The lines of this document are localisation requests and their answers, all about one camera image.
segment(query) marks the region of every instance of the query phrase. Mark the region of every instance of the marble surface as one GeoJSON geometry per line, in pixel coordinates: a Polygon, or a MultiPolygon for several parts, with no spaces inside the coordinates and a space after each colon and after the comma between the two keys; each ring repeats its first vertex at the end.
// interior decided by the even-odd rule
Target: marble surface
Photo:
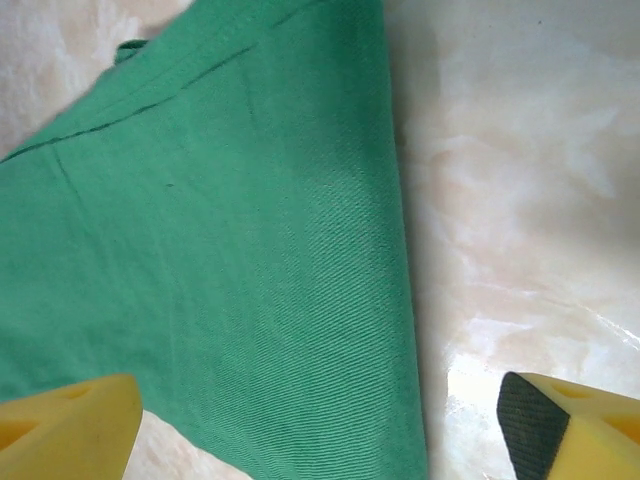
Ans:
{"type": "MultiPolygon", "coordinates": [[[[0,0],[0,153],[188,4],[0,0]]],[[[505,371],[640,397],[640,3],[386,18],[433,478],[513,480],[505,371]]],[[[247,478],[229,472],[148,413],[126,478],[247,478]]]]}

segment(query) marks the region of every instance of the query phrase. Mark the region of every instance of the green fabric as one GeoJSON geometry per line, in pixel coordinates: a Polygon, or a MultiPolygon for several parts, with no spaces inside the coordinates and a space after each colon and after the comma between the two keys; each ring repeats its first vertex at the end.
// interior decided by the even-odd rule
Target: green fabric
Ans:
{"type": "Polygon", "coordinates": [[[256,479],[425,478],[380,3],[136,51],[0,164],[1,398],[132,372],[256,479]]]}
{"type": "Polygon", "coordinates": [[[147,43],[148,43],[147,40],[129,40],[128,42],[124,42],[116,50],[116,57],[114,58],[114,63],[118,65],[124,62],[125,60],[129,60],[136,53],[138,53],[140,49],[144,47],[147,43]]]}

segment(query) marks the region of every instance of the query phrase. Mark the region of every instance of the towel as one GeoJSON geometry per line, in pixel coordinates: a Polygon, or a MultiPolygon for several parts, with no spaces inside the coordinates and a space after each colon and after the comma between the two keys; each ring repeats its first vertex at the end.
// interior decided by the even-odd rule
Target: towel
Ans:
{"type": "Polygon", "coordinates": [[[0,400],[131,372],[255,479],[423,479],[382,5],[198,0],[0,163],[0,400]]]}

